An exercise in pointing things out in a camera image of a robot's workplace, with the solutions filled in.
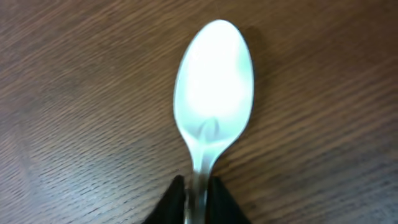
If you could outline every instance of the table surface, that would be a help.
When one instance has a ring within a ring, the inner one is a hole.
[[[253,223],[398,222],[396,0],[3,0],[0,223],[140,223],[191,175],[177,69],[214,19],[255,69],[218,160]]]

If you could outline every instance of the spoon bowl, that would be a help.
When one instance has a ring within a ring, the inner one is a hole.
[[[204,224],[211,169],[245,129],[253,94],[252,62],[242,35],[228,21],[207,24],[183,56],[174,91],[174,118],[193,164],[188,223]]]

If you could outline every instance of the wooden table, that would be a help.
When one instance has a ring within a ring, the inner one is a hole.
[[[3,0],[0,223],[140,223],[190,178],[172,99],[206,23],[241,30],[248,128],[221,177],[253,223],[398,222],[396,0]]]

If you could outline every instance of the black object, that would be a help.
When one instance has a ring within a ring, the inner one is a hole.
[[[208,224],[250,224],[220,178],[210,178]],[[143,224],[183,224],[185,188],[181,175],[174,177],[162,199]]]

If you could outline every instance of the metal spoon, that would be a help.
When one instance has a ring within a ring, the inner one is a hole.
[[[174,91],[174,118],[193,164],[186,223],[205,223],[211,169],[246,127],[253,88],[249,50],[238,29],[223,20],[207,24],[183,56]]]

